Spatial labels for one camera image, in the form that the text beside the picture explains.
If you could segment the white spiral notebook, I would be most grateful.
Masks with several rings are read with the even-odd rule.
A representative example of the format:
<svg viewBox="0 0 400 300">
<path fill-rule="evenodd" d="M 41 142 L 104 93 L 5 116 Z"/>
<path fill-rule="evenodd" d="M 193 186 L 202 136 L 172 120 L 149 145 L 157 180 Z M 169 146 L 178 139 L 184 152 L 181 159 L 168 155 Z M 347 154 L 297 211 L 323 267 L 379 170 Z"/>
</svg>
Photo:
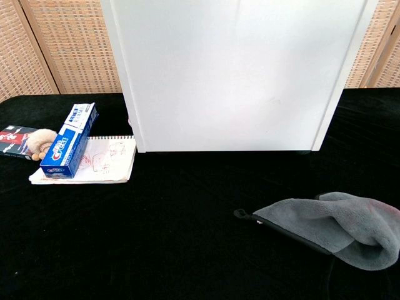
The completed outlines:
<svg viewBox="0 0 400 300">
<path fill-rule="evenodd" d="M 133 136 L 88 138 L 76 175 L 72 179 L 47 178 L 41 169 L 29 176 L 31 184 L 114 184 L 131 177 L 136 141 Z"/>
</svg>

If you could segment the beige fluffy pompom keychain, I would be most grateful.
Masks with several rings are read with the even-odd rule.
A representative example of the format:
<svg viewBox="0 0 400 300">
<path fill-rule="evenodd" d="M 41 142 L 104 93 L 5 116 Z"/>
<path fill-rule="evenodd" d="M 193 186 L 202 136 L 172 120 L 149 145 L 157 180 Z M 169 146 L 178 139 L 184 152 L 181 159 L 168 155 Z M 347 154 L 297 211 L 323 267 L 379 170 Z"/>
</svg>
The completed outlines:
<svg viewBox="0 0 400 300">
<path fill-rule="evenodd" d="M 29 134 L 27 147 L 33 161 L 43 160 L 57 137 L 57 132 L 51 129 L 38 129 Z"/>
</svg>

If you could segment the grey microfibre cloth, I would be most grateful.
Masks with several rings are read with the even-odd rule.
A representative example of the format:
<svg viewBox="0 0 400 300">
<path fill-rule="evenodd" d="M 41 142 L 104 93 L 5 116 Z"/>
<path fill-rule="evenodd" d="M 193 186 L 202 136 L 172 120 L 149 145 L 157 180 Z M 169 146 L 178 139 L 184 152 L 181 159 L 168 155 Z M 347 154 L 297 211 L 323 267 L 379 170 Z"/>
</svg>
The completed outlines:
<svg viewBox="0 0 400 300">
<path fill-rule="evenodd" d="M 376 199 L 327 192 L 314 199 L 284 199 L 238 219 L 263 224 L 365 271 L 380 271 L 400 257 L 400 210 Z"/>
</svg>

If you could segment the blue toothpaste box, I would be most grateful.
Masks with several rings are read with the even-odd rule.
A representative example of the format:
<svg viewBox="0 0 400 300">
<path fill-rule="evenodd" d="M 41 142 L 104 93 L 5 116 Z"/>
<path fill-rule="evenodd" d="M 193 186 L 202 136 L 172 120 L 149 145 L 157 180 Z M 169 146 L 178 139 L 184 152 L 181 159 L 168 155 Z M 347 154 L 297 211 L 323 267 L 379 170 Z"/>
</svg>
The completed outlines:
<svg viewBox="0 0 400 300">
<path fill-rule="evenodd" d="M 97 117 L 94 103 L 74 104 L 40 163 L 46 178 L 71 179 L 76 175 L 88 135 Z"/>
</svg>

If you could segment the white upright board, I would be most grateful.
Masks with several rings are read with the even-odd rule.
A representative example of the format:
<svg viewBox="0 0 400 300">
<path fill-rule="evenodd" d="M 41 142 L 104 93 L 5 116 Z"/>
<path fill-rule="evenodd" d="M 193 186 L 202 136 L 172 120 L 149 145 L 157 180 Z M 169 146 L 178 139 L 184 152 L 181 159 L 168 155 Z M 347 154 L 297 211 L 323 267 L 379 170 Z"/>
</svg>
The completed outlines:
<svg viewBox="0 0 400 300">
<path fill-rule="evenodd" d="M 137 150 L 318 151 L 379 0 L 100 0 Z"/>
</svg>

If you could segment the black velvet tablecloth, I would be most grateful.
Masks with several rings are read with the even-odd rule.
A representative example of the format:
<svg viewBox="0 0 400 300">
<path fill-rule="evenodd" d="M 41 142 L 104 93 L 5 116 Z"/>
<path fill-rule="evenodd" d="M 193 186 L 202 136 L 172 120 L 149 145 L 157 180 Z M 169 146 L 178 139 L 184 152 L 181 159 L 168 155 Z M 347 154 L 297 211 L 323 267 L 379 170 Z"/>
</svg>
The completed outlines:
<svg viewBox="0 0 400 300">
<path fill-rule="evenodd" d="M 400 300 L 400 261 L 362 271 L 233 214 L 330 191 L 400 209 L 400 88 L 344 90 L 318 152 L 148 152 L 124 184 L 37 169 L 0 155 L 0 300 Z"/>
</svg>

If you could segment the black red printed box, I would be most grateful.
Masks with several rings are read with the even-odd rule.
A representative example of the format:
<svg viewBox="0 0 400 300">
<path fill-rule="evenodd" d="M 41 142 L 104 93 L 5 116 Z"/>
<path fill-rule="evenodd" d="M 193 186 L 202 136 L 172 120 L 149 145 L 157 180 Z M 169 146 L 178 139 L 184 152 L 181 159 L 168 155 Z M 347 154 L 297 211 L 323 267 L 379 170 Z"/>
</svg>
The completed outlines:
<svg viewBox="0 0 400 300">
<path fill-rule="evenodd" d="M 35 128 L 8 125 L 0 131 L 0 155 L 31 160 L 27 141 Z"/>
</svg>

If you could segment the woven rattan folding screen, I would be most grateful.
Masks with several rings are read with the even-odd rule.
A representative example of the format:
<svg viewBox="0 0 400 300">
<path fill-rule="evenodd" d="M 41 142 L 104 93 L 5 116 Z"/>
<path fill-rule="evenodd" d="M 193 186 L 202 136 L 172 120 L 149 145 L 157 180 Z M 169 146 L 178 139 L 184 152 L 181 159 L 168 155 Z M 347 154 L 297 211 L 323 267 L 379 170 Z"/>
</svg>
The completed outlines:
<svg viewBox="0 0 400 300">
<path fill-rule="evenodd" d="M 400 0 L 378 0 L 346 88 L 400 87 Z M 0 0 L 0 103 L 118 93 L 99 0 Z"/>
</svg>

